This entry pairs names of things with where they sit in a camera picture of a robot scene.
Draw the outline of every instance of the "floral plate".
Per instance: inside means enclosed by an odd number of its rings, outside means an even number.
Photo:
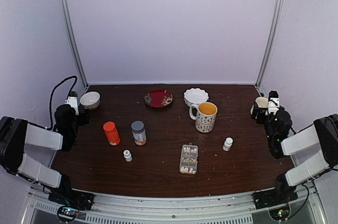
[[[144,97],[144,101],[150,107],[163,108],[172,103],[173,95],[167,90],[156,89],[147,93]]]

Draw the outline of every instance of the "vertical metal post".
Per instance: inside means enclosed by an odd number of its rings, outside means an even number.
[[[79,56],[79,51],[78,51],[78,47],[77,47],[77,44],[76,44],[72,23],[71,23],[71,20],[70,20],[68,2],[67,2],[67,0],[61,0],[61,4],[62,4],[62,8],[63,8],[63,16],[64,16],[64,21],[65,21],[65,25],[66,25],[66,29],[67,29],[68,39],[69,39],[69,43],[70,43],[71,50],[72,50],[74,60],[75,60],[75,65],[78,69],[79,76],[81,77],[83,87],[86,89],[88,87],[88,83],[87,83],[85,72],[84,72],[83,67],[82,67],[82,63],[81,63],[81,59],[80,59],[80,56]]]
[[[273,45],[274,45],[274,40],[276,37],[276,33],[277,33],[277,25],[280,19],[280,14],[281,14],[281,9],[283,8],[283,3],[284,0],[276,0],[275,3],[275,10],[274,10],[274,14],[273,14],[273,20],[271,23],[271,28],[270,28],[270,33],[269,33],[269,37],[268,37],[268,42],[265,48],[265,53],[264,53],[264,58],[262,61],[262,65],[260,67],[260,71],[259,71],[259,75],[256,81],[256,88],[260,89],[261,88],[261,83],[263,80],[263,76],[265,74],[266,71],[266,67],[271,55],[271,51],[273,49]]]

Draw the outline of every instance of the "blue lid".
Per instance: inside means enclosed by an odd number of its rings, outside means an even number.
[[[132,130],[134,133],[141,133],[144,130],[144,124],[141,121],[135,121],[132,123]]]

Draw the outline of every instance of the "pill organizer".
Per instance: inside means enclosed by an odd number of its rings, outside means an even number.
[[[184,174],[196,174],[199,147],[195,145],[183,145],[181,151],[180,172]]]

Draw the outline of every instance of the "bowl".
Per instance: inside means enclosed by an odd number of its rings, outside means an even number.
[[[96,109],[100,105],[100,94],[88,92],[81,97],[80,103],[85,109]]]
[[[184,101],[189,107],[192,104],[201,104],[208,101],[209,94],[200,88],[191,88],[184,92]]]

